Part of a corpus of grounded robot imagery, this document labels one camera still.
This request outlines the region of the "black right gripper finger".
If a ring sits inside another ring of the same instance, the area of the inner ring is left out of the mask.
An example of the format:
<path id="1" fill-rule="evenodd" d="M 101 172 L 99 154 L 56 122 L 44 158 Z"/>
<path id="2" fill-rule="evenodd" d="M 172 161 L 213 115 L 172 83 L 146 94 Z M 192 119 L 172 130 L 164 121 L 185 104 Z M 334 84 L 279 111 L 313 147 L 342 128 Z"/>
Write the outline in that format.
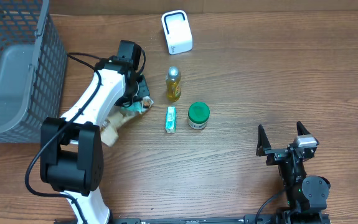
<path id="1" fill-rule="evenodd" d="M 271 150 L 270 142 L 266 136 L 266 132 L 261 124 L 258 125 L 258 143 L 257 156 L 266 156 L 266 152 Z"/>
<path id="2" fill-rule="evenodd" d="M 301 121 L 298 121 L 296 123 L 296 128 L 297 128 L 298 136 L 310 135 L 310 132 L 304 127 Z"/>

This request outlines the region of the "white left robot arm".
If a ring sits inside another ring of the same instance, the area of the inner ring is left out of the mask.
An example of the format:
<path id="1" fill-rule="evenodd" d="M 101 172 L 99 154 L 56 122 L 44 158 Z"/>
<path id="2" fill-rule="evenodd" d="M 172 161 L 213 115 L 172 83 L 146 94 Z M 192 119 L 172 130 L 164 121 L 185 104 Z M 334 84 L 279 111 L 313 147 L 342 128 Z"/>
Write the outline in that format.
<path id="1" fill-rule="evenodd" d="M 145 52 L 135 42 L 121 40 L 118 52 L 92 66 L 91 84 L 60 118 L 48 117 L 40 129 L 40 178 L 70 203 L 74 223 L 112 223 L 100 182 L 103 144 L 116 138 L 115 129 L 148 110 L 153 101 L 142 71 Z"/>

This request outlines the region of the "yellow Vim dish soap bottle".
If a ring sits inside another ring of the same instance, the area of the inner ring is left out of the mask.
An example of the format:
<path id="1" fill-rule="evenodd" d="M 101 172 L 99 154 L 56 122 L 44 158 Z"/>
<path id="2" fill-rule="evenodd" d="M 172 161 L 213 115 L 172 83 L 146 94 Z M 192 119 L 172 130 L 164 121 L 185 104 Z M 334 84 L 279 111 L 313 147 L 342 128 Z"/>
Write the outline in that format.
<path id="1" fill-rule="evenodd" d="M 181 96 L 181 72 L 175 66 L 169 67 L 166 74 L 167 98 L 177 101 Z"/>

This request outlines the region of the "green-capped white bottle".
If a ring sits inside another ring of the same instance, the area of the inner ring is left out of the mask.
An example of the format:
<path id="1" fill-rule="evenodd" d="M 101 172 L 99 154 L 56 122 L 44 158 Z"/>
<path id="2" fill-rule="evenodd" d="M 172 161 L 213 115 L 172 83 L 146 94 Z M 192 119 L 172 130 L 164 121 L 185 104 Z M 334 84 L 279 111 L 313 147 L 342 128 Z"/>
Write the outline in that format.
<path id="1" fill-rule="evenodd" d="M 188 110 L 188 123 L 193 129 L 204 129 L 207 126 L 210 109 L 204 102 L 195 102 Z"/>

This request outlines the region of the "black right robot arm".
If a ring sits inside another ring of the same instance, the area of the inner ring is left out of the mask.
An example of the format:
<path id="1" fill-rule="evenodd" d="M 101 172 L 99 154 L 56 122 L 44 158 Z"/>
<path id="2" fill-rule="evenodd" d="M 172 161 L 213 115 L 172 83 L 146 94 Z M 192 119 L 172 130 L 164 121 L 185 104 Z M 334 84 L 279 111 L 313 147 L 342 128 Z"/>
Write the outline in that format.
<path id="1" fill-rule="evenodd" d="M 298 121 L 298 135 L 283 149 L 272 149 L 262 125 L 258 126 L 256 155 L 266 157 L 266 165 L 278 166 L 284 189 L 271 196 L 258 209 L 254 223 L 330 223 L 327 198 L 330 182 L 321 176 L 307 175 L 304 162 L 315 156 L 319 141 Z M 261 217 L 263 209 L 280 195 L 286 194 L 287 207 L 278 208 L 269 218 Z"/>

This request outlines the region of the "light teal snack packet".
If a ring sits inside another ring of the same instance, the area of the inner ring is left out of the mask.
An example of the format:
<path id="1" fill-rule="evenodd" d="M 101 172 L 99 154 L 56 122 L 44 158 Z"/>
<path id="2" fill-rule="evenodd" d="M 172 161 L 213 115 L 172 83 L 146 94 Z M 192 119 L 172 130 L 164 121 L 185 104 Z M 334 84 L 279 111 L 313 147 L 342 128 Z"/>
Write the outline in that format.
<path id="1" fill-rule="evenodd" d="M 142 101 L 138 101 L 133 103 L 131 106 L 124 108 L 120 108 L 120 113 L 124 116 L 137 116 L 139 114 L 143 114 L 146 112 L 146 108 L 143 106 Z"/>

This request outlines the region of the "small teal white box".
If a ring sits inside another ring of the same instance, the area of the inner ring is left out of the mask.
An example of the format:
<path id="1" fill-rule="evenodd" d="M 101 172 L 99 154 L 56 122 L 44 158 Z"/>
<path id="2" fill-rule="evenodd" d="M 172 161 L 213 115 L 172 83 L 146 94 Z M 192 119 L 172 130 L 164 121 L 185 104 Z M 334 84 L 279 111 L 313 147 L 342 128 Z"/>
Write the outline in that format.
<path id="1" fill-rule="evenodd" d="M 168 106 L 166 112 L 165 130 L 167 133 L 174 134 L 177 125 L 177 111 L 175 106 Z"/>

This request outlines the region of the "cream brown bread bag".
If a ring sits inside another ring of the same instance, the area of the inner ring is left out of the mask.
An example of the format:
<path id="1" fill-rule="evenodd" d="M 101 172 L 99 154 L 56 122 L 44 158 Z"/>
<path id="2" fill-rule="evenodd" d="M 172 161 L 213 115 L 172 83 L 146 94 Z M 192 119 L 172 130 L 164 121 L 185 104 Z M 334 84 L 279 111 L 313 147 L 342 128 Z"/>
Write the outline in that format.
<path id="1" fill-rule="evenodd" d="M 149 96 L 145 96 L 141 101 L 143 102 L 144 108 L 147 110 L 150 109 L 154 103 L 154 101 Z M 120 113 L 120 108 L 121 107 L 114 106 L 101 126 L 101 141 L 109 147 L 112 147 L 112 145 L 114 145 L 114 143 L 117 141 L 118 129 L 129 120 L 136 117 L 122 115 Z"/>

